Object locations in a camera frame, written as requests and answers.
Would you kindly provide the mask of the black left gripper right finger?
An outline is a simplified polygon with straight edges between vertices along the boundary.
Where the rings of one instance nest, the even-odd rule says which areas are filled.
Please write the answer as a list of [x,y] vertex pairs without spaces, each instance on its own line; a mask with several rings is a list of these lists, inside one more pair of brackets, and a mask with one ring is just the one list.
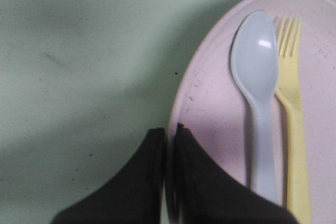
[[177,198],[184,223],[297,223],[285,208],[225,172],[179,124],[174,139]]

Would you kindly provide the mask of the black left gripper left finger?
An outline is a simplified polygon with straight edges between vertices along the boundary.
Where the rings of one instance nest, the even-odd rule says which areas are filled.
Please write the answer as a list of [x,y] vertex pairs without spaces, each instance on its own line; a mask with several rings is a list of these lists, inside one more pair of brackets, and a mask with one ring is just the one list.
[[97,191],[61,211],[53,223],[160,223],[165,131],[148,130],[130,160]]

